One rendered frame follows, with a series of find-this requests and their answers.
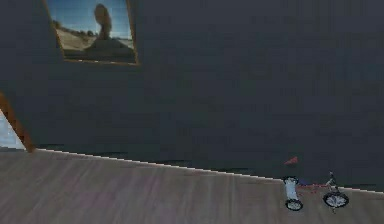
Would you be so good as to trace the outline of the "small red toy tricycle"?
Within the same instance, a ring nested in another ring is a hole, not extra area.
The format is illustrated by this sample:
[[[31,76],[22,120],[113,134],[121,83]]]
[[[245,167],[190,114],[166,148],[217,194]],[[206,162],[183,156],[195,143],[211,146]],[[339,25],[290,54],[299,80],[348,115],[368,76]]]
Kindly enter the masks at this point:
[[[333,213],[336,213],[336,209],[346,207],[350,202],[349,197],[340,191],[332,171],[329,172],[329,179],[323,184],[304,184],[296,176],[284,176],[282,181],[286,193],[285,207],[290,211],[300,211],[304,208],[298,189],[309,189],[312,194],[315,194],[319,189],[326,188],[327,192],[323,194],[322,201]]]

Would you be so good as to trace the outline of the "wooden framed landscape picture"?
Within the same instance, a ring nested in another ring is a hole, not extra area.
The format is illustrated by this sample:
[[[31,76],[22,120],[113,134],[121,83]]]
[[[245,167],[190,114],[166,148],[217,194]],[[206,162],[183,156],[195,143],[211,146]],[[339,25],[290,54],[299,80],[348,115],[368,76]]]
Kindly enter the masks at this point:
[[[65,61],[139,65],[131,0],[42,0]]]

